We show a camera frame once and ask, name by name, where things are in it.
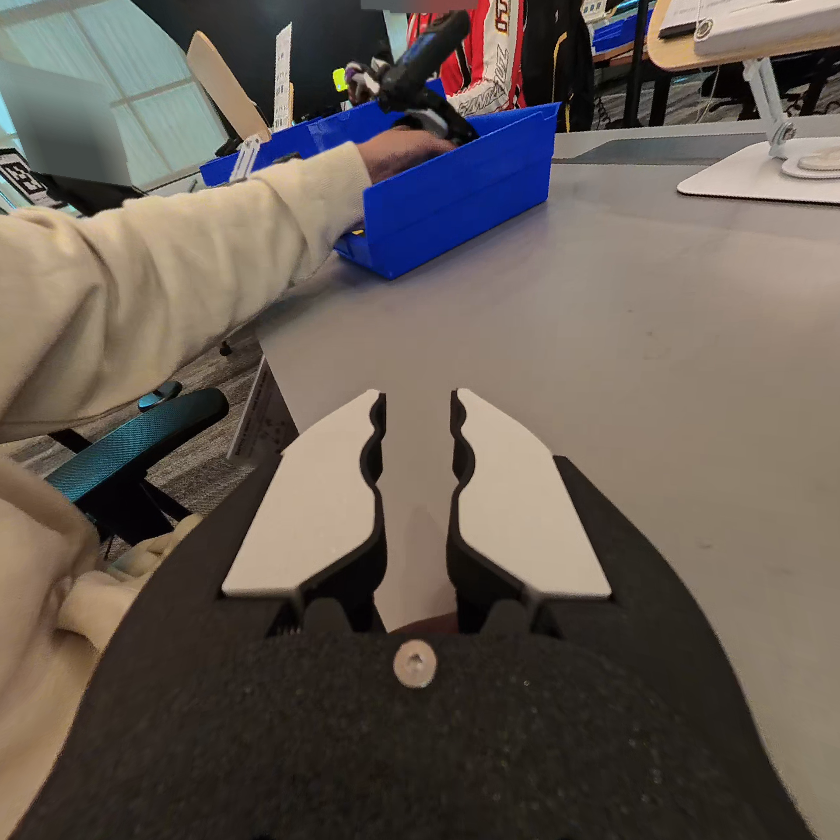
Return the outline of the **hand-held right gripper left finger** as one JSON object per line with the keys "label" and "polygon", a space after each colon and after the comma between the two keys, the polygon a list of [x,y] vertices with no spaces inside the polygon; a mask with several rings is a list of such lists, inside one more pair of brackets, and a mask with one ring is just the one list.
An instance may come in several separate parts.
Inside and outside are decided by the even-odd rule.
{"label": "hand-held right gripper left finger", "polygon": [[376,545],[385,407],[383,392],[363,392],[283,451],[222,583],[226,597],[302,599]]}

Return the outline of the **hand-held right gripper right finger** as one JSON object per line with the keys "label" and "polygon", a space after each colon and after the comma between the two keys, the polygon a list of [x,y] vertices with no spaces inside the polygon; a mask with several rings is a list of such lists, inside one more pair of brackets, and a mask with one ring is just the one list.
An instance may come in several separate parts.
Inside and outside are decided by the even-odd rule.
{"label": "hand-held right gripper right finger", "polygon": [[606,601],[606,574],[549,447],[461,387],[451,393],[457,486],[446,564],[459,598]]}

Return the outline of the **blue plastic bin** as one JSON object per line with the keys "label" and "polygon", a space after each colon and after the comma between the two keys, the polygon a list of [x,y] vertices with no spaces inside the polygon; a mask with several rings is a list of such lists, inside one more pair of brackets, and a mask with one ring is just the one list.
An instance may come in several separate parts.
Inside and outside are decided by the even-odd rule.
{"label": "blue plastic bin", "polygon": [[472,120],[479,138],[364,192],[361,231],[334,251],[394,280],[544,203],[558,103]]}
{"label": "blue plastic bin", "polygon": [[609,17],[594,27],[591,37],[593,57],[616,51],[627,52],[634,46],[637,13]]}
{"label": "blue plastic bin", "polygon": [[364,143],[390,129],[403,116],[402,112],[384,112],[376,101],[369,101],[325,118],[298,123],[260,144],[251,171],[271,166],[289,154],[297,153],[306,160],[346,142]]}

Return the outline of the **person's left forearm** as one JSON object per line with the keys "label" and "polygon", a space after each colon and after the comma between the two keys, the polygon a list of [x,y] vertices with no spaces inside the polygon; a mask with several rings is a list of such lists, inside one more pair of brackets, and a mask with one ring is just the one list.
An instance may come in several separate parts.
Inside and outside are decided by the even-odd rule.
{"label": "person's left forearm", "polygon": [[371,186],[345,143],[229,187],[1,223],[2,443],[108,414],[313,275]]}

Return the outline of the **person's left hand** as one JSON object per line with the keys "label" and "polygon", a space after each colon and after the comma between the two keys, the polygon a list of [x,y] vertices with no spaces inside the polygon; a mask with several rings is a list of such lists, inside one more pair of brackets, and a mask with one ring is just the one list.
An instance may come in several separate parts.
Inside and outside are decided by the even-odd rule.
{"label": "person's left hand", "polygon": [[372,184],[386,181],[455,149],[423,129],[395,127],[356,146]]}

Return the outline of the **newspaper sheet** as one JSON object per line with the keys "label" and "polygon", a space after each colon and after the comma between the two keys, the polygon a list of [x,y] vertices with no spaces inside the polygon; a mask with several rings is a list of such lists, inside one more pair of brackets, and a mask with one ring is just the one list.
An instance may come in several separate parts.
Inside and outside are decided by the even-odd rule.
{"label": "newspaper sheet", "polygon": [[299,434],[270,365],[263,356],[226,458],[237,465],[258,466],[280,457]]}

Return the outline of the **large black screen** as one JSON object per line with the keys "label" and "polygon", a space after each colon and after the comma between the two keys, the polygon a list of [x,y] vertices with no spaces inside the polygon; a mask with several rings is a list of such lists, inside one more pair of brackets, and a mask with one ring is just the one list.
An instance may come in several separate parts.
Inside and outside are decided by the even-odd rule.
{"label": "large black screen", "polygon": [[340,110],[333,72],[388,50],[380,10],[358,1],[135,1],[184,52],[203,32],[269,122],[274,111],[276,38],[292,25],[290,83],[295,123]]}

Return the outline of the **black garment with yellow trim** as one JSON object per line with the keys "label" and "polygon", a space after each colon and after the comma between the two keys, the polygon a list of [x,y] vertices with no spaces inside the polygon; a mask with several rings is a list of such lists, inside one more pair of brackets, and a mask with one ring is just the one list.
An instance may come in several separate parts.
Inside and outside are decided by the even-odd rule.
{"label": "black garment with yellow trim", "polygon": [[527,1],[521,74],[527,106],[559,103],[557,133],[592,128],[595,110],[592,37],[581,1]]}

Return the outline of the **white printed paper strip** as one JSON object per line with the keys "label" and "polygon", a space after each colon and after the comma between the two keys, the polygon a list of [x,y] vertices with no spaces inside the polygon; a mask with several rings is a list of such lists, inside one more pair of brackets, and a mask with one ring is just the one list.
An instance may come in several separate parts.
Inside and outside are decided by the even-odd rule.
{"label": "white printed paper strip", "polygon": [[289,23],[276,36],[273,133],[287,130],[293,124],[291,38],[292,23]]}

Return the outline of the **black mesh office chair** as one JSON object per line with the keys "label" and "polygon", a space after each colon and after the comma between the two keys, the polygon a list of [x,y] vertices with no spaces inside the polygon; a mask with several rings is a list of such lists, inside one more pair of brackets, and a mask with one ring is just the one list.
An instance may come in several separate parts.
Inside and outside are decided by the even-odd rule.
{"label": "black mesh office chair", "polygon": [[53,433],[73,456],[45,479],[102,539],[135,545],[159,537],[191,512],[147,480],[149,469],[222,421],[228,410],[225,394],[206,388],[152,407],[95,442],[71,429]]}

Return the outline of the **black stand with round base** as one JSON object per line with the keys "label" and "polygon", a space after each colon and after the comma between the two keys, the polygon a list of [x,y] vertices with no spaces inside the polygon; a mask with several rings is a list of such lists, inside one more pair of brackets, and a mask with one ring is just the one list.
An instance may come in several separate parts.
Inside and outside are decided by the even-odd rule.
{"label": "black stand with round base", "polygon": [[178,397],[182,388],[183,385],[179,381],[166,381],[140,397],[137,402],[138,410],[141,413],[146,413],[163,403],[167,403]]}

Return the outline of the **wooden board stand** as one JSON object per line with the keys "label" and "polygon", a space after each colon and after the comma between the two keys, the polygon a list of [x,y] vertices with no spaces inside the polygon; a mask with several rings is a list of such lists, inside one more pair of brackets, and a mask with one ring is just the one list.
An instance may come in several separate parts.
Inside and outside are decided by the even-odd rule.
{"label": "wooden board stand", "polygon": [[186,63],[240,139],[257,137],[263,144],[270,141],[268,124],[224,58],[200,30],[192,36]]}

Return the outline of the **printed instruction sheet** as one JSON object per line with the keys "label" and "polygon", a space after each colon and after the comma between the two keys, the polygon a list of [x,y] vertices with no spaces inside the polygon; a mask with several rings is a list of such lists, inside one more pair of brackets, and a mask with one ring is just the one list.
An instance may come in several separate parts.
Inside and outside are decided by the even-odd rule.
{"label": "printed instruction sheet", "polygon": [[714,15],[725,10],[729,1],[670,1],[659,27],[661,39],[694,35]]}

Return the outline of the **white and wooden book stand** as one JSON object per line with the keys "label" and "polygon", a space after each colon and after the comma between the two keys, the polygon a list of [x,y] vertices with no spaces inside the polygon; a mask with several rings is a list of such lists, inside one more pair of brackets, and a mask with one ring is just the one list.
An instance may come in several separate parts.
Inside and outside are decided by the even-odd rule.
{"label": "white and wooden book stand", "polygon": [[648,57],[662,70],[742,64],[765,140],[678,185],[686,196],[839,204],[839,138],[797,139],[771,59],[839,44],[838,1],[731,2],[694,35],[658,36],[669,1],[657,2]]}

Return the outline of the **printed marker sign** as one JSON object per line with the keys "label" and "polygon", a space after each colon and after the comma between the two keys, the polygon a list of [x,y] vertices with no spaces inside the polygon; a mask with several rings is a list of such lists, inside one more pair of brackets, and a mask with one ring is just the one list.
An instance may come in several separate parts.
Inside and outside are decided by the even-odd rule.
{"label": "printed marker sign", "polygon": [[15,147],[1,148],[2,194],[15,207],[52,207],[43,183]]}

